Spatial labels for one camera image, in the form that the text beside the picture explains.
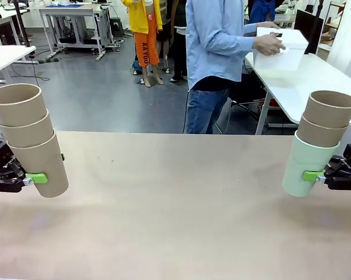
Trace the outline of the person's right hand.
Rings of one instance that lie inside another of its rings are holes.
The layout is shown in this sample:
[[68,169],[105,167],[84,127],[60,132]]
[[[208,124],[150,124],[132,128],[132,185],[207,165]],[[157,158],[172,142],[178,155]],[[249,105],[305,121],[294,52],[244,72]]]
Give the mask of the person's right hand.
[[276,55],[281,50],[286,49],[282,41],[277,38],[278,35],[279,33],[271,32],[270,34],[256,37],[252,48],[266,56]]

